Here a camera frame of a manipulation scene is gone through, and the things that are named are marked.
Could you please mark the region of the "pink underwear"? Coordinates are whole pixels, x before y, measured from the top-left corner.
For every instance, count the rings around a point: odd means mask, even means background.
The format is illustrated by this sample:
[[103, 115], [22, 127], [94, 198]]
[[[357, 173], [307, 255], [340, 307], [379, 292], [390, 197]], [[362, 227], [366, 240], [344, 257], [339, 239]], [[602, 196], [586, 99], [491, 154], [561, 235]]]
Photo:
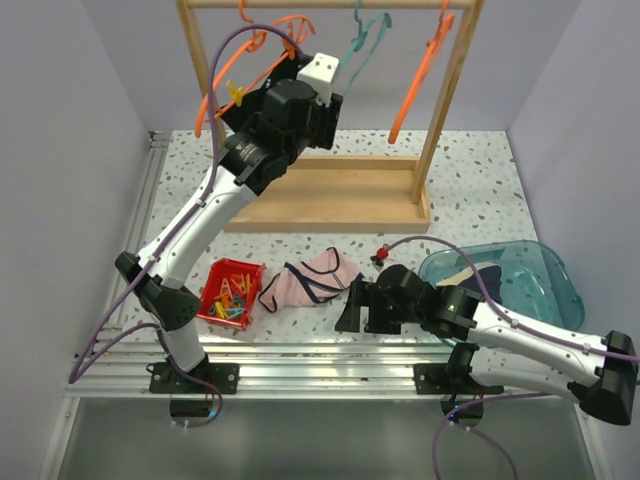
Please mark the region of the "pink underwear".
[[362, 279], [346, 255], [329, 247], [311, 260], [286, 262], [262, 289], [258, 301], [269, 313], [285, 307], [312, 307], [328, 303]]

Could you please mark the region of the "orange clip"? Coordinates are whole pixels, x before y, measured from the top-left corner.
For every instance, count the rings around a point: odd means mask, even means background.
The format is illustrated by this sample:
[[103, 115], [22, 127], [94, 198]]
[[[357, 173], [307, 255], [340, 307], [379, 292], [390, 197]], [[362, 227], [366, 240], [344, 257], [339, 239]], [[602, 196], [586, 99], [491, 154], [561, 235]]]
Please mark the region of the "orange clip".
[[288, 57], [290, 59], [294, 59], [297, 56], [297, 50], [296, 50], [297, 43], [296, 43], [295, 30], [293, 29], [292, 23], [289, 23], [287, 27], [288, 27], [287, 35], [290, 38], [290, 41], [283, 39], [282, 40], [283, 48], [285, 49]]

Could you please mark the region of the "black underwear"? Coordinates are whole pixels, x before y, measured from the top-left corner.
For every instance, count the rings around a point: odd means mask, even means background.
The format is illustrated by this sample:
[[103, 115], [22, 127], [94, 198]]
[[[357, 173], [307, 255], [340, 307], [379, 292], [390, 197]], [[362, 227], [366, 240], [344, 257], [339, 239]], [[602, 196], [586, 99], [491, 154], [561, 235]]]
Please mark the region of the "black underwear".
[[251, 89], [243, 96], [240, 105], [229, 102], [222, 108], [221, 120], [232, 132], [239, 131], [252, 114], [259, 112], [268, 88], [280, 80], [295, 79], [299, 70], [306, 66], [312, 59], [313, 57], [308, 54], [303, 54], [302, 56], [295, 55], [293, 59], [284, 55], [282, 61], [265, 79], [261, 80], [256, 88]]

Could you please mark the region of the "yellow clip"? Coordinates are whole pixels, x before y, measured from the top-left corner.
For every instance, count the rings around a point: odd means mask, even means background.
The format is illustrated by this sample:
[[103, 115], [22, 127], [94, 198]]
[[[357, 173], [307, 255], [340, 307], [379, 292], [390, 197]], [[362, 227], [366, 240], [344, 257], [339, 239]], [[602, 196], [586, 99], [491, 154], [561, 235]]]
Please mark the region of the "yellow clip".
[[244, 101], [244, 97], [247, 93], [246, 88], [237, 85], [233, 80], [227, 80], [225, 86], [230, 97], [229, 104], [236, 107], [241, 107]]

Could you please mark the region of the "orange hanger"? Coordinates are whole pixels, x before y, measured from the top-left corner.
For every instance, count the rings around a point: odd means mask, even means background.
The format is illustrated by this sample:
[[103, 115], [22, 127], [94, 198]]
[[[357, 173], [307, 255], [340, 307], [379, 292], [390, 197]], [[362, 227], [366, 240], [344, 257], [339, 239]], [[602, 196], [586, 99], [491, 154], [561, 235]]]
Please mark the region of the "orange hanger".
[[388, 143], [394, 144], [402, 129], [403, 123], [409, 114], [412, 105], [416, 101], [418, 94], [426, 80], [431, 68], [433, 67], [441, 48], [452, 30], [455, 22], [455, 15], [449, 11], [449, 1], [444, 0], [441, 3], [439, 13], [439, 23], [434, 36], [426, 43], [426, 51], [416, 70], [411, 84], [404, 97], [403, 103], [394, 119], [388, 136]]
[[[233, 71], [237, 64], [243, 65], [251, 59], [257, 59], [259, 65], [265, 66], [266, 69], [246, 85], [236, 82], [237, 85], [245, 87], [248, 93], [251, 89], [256, 88], [261, 80], [265, 79], [287, 53], [283, 48], [283, 39], [278, 35], [263, 29], [250, 30], [242, 44], [237, 42], [238, 48], [233, 54], [226, 55], [226, 47], [223, 48], [221, 59], [225, 60], [225, 63], [222, 66], [218, 65], [214, 74], [211, 72], [205, 74], [204, 43], [196, 19], [195, 4], [193, 1], [181, 1], [180, 5], [183, 7], [183, 28], [187, 37], [187, 46], [192, 54], [194, 69], [203, 94], [203, 99], [194, 124], [195, 136], [199, 138], [204, 128], [211, 126], [211, 117], [209, 115], [209, 100], [211, 96], [209, 95], [209, 91], [216, 94], [220, 86], [225, 87], [226, 81], [229, 80], [227, 76]], [[216, 133], [219, 136], [224, 133], [224, 127], [222, 126], [220, 118], [223, 112], [222, 108], [230, 102], [229, 93], [224, 94], [223, 97], [227, 99], [225, 104], [222, 104], [217, 97], [214, 97], [216, 104], [214, 119], [217, 122]]]

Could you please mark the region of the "teal clip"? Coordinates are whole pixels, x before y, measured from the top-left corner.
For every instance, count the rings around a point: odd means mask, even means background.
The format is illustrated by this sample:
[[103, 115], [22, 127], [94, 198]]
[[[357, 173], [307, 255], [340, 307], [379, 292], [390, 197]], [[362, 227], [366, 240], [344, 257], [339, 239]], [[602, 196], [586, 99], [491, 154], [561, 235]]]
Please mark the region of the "teal clip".
[[224, 320], [232, 320], [242, 317], [246, 310], [240, 307], [220, 308], [217, 310], [218, 316]]

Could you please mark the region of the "teal hanger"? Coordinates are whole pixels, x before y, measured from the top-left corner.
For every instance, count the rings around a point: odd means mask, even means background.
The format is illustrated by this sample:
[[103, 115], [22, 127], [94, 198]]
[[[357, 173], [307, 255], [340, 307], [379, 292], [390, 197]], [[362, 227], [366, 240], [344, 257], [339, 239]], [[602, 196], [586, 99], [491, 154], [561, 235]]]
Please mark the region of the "teal hanger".
[[360, 15], [361, 8], [362, 2], [360, 0], [356, 0], [353, 7], [353, 20], [357, 25], [357, 32], [356, 35], [351, 39], [351, 42], [345, 54], [340, 59], [339, 67], [341, 71], [343, 71], [348, 66], [352, 57], [355, 54], [358, 54], [367, 45], [373, 27], [378, 26], [378, 30], [375, 35], [375, 39], [371, 43], [370, 48], [367, 51], [366, 55], [363, 57], [361, 63], [351, 73], [350, 77], [346, 81], [346, 84], [341, 92], [341, 95], [343, 97], [345, 97], [349, 93], [356, 79], [366, 67], [371, 57], [378, 49], [380, 43], [385, 38], [386, 33], [392, 28], [392, 16], [389, 12], [383, 11], [381, 13], [378, 13], [376, 16], [371, 17], [368, 22], [364, 22]]

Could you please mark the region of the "navy underwear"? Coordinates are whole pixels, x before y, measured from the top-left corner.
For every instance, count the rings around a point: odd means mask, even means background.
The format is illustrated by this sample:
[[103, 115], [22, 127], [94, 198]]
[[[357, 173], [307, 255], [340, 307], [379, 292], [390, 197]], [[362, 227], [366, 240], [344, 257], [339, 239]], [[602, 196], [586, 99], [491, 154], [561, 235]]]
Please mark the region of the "navy underwear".
[[[501, 286], [502, 286], [502, 268], [494, 263], [483, 262], [476, 265], [476, 269], [482, 279], [485, 289], [491, 299], [498, 303], [502, 303]], [[470, 267], [466, 267], [458, 273], [440, 280], [438, 286], [460, 286], [462, 288], [482, 293], [480, 283]]]

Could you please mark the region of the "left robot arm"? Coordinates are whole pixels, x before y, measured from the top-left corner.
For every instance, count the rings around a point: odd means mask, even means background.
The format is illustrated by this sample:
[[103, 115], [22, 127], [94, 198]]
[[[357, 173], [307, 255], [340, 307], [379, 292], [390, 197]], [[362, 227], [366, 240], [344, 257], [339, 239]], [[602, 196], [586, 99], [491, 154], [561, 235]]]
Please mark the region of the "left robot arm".
[[185, 392], [201, 390], [208, 379], [195, 325], [200, 300], [186, 287], [187, 276], [229, 221], [306, 148], [331, 148], [341, 104], [331, 81], [313, 78], [270, 81], [247, 94], [224, 113], [233, 133], [213, 148], [216, 164], [178, 215], [139, 253], [116, 259], [143, 309], [159, 321], [175, 363], [172, 379]]

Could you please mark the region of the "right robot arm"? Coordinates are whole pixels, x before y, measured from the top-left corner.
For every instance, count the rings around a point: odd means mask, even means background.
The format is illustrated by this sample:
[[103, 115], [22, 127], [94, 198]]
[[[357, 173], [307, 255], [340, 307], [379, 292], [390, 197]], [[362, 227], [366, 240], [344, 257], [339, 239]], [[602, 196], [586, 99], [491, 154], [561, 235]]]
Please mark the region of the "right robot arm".
[[334, 328], [398, 335], [405, 324], [455, 343], [445, 362], [414, 366], [419, 394], [497, 395], [514, 387], [566, 399], [609, 424], [631, 422], [639, 358], [621, 332], [564, 330], [464, 286], [432, 286], [402, 265], [374, 282], [355, 280]]

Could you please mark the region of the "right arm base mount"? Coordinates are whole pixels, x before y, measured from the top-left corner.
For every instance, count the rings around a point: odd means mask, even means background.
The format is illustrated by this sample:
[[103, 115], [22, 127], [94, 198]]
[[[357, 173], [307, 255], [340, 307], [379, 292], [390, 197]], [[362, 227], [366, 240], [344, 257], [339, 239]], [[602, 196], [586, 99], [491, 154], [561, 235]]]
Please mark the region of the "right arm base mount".
[[471, 377], [471, 361], [480, 347], [473, 343], [457, 344], [445, 363], [417, 363], [413, 380], [418, 395], [497, 395], [500, 385], [483, 385]]

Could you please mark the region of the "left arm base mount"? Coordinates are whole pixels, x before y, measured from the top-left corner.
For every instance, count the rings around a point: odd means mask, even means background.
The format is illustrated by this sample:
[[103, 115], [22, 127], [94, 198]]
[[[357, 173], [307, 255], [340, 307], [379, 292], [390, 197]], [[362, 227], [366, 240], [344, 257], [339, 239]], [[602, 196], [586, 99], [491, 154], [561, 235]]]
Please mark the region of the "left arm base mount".
[[237, 363], [208, 363], [181, 374], [168, 360], [146, 366], [151, 375], [152, 394], [213, 394], [213, 387], [223, 395], [235, 394], [240, 379]]

